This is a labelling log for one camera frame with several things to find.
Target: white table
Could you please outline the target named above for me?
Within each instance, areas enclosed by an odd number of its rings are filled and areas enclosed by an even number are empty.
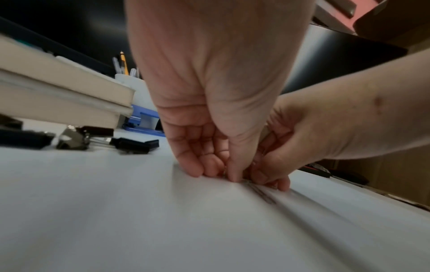
[[[24,128],[59,134],[65,125]],[[359,271],[243,185],[184,174],[164,138],[148,155],[0,148],[0,177],[0,271]],[[338,180],[299,171],[291,180],[294,191],[418,256],[411,271],[430,267],[422,261],[429,213]]]

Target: skin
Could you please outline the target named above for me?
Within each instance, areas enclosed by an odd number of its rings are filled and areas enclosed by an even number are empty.
[[[251,166],[286,191],[288,174],[322,159],[358,159],[430,144],[430,49],[280,96]]]
[[[314,0],[127,0],[133,57],[191,176],[241,181]]]

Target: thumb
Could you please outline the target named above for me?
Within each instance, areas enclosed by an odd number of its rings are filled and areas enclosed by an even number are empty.
[[[246,137],[238,136],[228,139],[230,158],[227,162],[228,179],[232,182],[242,180],[243,171],[247,169],[257,151],[260,131],[251,133]]]
[[[251,180],[263,185],[285,178],[294,170],[317,160],[312,144],[296,134],[252,167]]]

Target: blue plastic holder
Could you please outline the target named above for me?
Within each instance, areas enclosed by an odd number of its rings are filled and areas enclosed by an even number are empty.
[[[164,132],[162,131],[152,130],[149,128],[143,128],[139,126],[142,121],[142,115],[146,115],[152,118],[160,118],[160,116],[158,115],[158,112],[150,110],[148,108],[136,106],[136,105],[132,105],[132,107],[133,107],[133,113],[129,117],[129,121],[122,125],[123,129],[127,131],[137,132],[137,133],[166,137],[164,135]]]

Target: white pen holder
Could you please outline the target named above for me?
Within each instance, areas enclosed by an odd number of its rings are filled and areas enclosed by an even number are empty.
[[[144,80],[120,73],[117,73],[115,75],[115,79],[135,90],[133,97],[134,105],[157,111],[157,108],[155,107],[154,103],[152,102],[151,96],[149,95],[148,87],[146,86]],[[140,127],[155,129],[155,126],[158,122],[157,118],[143,115],[141,116],[141,118],[142,120],[140,123]]]

